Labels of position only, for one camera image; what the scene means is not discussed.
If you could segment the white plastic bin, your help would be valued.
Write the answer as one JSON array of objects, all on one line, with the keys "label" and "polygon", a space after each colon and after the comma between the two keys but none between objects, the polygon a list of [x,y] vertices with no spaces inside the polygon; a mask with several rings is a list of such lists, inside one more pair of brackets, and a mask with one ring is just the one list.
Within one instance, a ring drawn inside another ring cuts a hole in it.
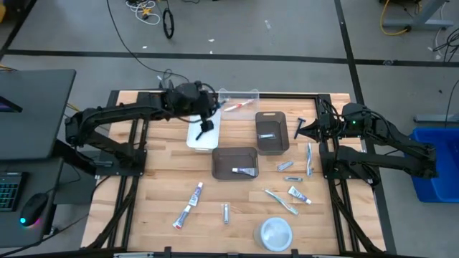
[{"label": "white plastic bin", "polygon": [[218,110],[209,120],[212,121],[214,128],[208,132],[202,133],[197,140],[198,134],[202,132],[201,120],[198,115],[191,116],[191,120],[198,120],[198,123],[190,123],[188,127],[186,144],[196,152],[212,152],[219,142],[219,128],[221,123],[221,111]]}]

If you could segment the backlit black keyboard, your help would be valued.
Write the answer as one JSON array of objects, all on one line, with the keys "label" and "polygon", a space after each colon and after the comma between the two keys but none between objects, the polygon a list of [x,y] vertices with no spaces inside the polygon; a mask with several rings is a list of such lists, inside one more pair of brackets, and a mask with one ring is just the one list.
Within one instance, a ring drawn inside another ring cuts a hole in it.
[{"label": "backlit black keyboard", "polygon": [[0,172],[0,212],[16,211],[27,172]]}]

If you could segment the red toothbrush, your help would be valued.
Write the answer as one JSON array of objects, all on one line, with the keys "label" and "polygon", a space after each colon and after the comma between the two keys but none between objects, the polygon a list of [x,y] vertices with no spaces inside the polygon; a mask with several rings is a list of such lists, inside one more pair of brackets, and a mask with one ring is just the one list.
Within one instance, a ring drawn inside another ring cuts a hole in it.
[{"label": "red toothbrush", "polygon": [[248,101],[246,101],[246,102],[237,103],[236,105],[233,105],[233,106],[231,106],[231,107],[225,108],[225,109],[224,109],[224,112],[229,112],[229,111],[236,110],[236,109],[238,109],[238,108],[241,108],[241,107],[243,107],[243,106],[245,106],[245,105],[248,105],[248,104],[252,103],[253,101],[254,101],[254,100],[248,100]]}]

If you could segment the black lit computer mouse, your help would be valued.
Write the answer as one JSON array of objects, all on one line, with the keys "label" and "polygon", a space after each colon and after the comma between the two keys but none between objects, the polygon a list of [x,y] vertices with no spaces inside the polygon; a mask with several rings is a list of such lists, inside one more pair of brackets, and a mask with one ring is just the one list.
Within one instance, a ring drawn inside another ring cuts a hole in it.
[{"label": "black lit computer mouse", "polygon": [[36,193],[24,205],[21,210],[19,223],[28,227],[33,225],[41,216],[48,202],[46,193]]}]

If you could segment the dark blue razor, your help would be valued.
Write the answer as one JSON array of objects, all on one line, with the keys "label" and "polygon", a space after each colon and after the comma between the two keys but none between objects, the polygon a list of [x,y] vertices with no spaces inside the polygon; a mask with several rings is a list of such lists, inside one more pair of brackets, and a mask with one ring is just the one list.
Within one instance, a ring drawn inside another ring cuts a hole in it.
[{"label": "dark blue razor", "polygon": [[293,137],[294,139],[296,139],[296,138],[298,137],[299,131],[300,131],[300,129],[302,128],[302,124],[303,124],[305,121],[306,121],[306,120],[303,119],[303,118],[298,118],[298,127],[297,127],[297,129],[296,129],[296,131],[295,131],[295,135],[294,135],[294,137]]},{"label": "dark blue razor", "polygon": [[199,140],[201,136],[214,129],[214,123],[211,120],[205,120],[200,124],[201,132],[197,135],[195,140]]}]

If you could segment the black desk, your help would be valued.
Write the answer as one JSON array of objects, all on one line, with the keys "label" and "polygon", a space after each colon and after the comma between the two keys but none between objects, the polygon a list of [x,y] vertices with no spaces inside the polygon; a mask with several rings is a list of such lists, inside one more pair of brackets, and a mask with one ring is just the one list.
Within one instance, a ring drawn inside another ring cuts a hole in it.
[{"label": "black desk", "polygon": [[[0,248],[34,244],[50,223],[64,165],[53,150],[75,75],[74,70],[0,72],[0,97],[22,108],[19,113],[0,111],[0,174],[22,173],[24,179],[16,210],[0,209]],[[23,207],[40,193],[47,195],[40,217],[22,224]]]}]

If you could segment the toothpaste tube red cap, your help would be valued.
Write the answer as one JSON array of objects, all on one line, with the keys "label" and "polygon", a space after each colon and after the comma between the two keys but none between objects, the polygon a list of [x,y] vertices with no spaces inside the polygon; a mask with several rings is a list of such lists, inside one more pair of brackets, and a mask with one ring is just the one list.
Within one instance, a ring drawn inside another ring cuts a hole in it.
[{"label": "toothpaste tube red cap", "polygon": [[189,215],[189,212],[191,211],[190,205],[187,205],[184,210],[181,212],[180,216],[176,219],[176,221],[173,223],[173,227],[175,229],[181,229],[184,225],[184,222]]}]

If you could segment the green toothbrush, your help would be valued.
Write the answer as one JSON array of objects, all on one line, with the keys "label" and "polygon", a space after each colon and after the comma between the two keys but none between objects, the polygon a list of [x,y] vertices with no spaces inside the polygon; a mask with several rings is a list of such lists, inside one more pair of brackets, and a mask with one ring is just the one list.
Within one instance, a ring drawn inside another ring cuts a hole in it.
[{"label": "green toothbrush", "polygon": [[283,200],[281,197],[278,195],[274,194],[272,191],[269,189],[265,189],[264,192],[274,198],[279,204],[281,204],[285,209],[287,209],[291,214],[293,215],[299,215],[299,212],[297,209],[295,209],[293,206],[288,204],[285,200]]}]

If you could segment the monitor on black desk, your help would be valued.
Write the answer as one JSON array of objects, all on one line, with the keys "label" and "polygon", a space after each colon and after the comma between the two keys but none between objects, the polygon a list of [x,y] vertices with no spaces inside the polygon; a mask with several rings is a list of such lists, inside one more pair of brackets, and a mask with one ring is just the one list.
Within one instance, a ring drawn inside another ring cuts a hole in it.
[{"label": "monitor on black desk", "polygon": [[0,113],[21,113],[22,107],[0,96]]}]

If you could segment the blue plastic tote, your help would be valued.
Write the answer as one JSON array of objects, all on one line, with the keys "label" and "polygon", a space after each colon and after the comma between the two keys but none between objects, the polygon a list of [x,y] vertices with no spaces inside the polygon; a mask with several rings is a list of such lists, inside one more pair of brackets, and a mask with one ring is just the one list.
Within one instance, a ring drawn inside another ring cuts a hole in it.
[{"label": "blue plastic tote", "polygon": [[425,203],[459,203],[459,128],[415,128],[411,138],[436,147],[437,178],[412,177],[418,199]]}]

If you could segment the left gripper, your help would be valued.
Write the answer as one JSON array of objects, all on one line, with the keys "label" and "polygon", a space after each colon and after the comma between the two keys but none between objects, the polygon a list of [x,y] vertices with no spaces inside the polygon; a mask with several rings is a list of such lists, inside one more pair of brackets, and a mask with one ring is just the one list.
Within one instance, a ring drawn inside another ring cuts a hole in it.
[{"label": "left gripper", "polygon": [[197,100],[197,112],[201,117],[210,118],[220,108],[220,101],[214,93],[200,92]]}]

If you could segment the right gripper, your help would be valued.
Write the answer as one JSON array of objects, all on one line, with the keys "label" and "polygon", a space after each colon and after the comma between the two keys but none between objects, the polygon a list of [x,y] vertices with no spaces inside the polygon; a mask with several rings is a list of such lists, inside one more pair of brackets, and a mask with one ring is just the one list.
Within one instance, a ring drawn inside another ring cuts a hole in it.
[{"label": "right gripper", "polygon": [[302,124],[302,128],[298,135],[302,135],[313,139],[314,141],[323,142],[328,139],[333,139],[339,134],[339,119],[332,114],[322,114],[318,120],[306,125],[306,121]]}]

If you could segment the wood desk grey legs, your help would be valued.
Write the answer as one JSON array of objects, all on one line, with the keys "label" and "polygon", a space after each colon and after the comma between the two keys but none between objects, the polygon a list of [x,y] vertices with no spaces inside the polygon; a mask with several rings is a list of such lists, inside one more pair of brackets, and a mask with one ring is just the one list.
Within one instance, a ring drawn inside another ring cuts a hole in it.
[{"label": "wood desk grey legs", "polygon": [[[415,13],[410,14],[409,19],[387,19],[385,17],[387,6],[391,3],[402,5],[406,1],[412,1],[415,8]],[[427,0],[427,4],[422,6],[423,0],[379,0],[383,3],[383,9],[379,18],[379,28],[381,32],[387,36],[399,36],[407,34],[412,30],[433,30],[436,31],[433,40],[434,47],[429,48],[432,53],[442,57],[442,63],[446,64],[451,61],[455,55],[459,55],[459,27],[453,31],[445,43],[438,44],[438,36],[441,31],[444,31],[454,25],[453,21],[443,19],[443,9],[449,0]]]}]

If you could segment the clear plastic bin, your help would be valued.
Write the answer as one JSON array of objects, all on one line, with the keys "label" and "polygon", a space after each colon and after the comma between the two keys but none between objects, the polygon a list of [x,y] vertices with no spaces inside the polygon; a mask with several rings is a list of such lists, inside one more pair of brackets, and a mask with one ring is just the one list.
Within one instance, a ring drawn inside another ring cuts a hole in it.
[{"label": "clear plastic bin", "polygon": [[[228,91],[221,89],[218,91],[219,101],[226,101],[224,107],[221,107],[221,119],[223,120],[254,120],[256,113],[259,112],[260,92],[256,89],[250,91]],[[254,100],[252,103],[245,105],[233,111],[224,112],[237,103]]]}]

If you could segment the smoky grey translucent bin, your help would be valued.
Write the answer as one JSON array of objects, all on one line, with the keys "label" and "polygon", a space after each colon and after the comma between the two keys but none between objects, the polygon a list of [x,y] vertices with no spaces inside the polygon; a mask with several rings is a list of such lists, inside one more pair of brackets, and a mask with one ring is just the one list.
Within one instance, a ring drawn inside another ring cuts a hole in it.
[{"label": "smoky grey translucent bin", "polygon": [[256,135],[274,133],[276,139],[259,139],[257,136],[258,153],[262,156],[279,156],[289,147],[286,116],[283,112],[258,112],[255,115]]},{"label": "smoky grey translucent bin", "polygon": [[[253,147],[215,148],[212,151],[212,176],[218,181],[249,181],[259,175],[257,150]],[[257,176],[233,173],[232,168],[256,168]]]}]

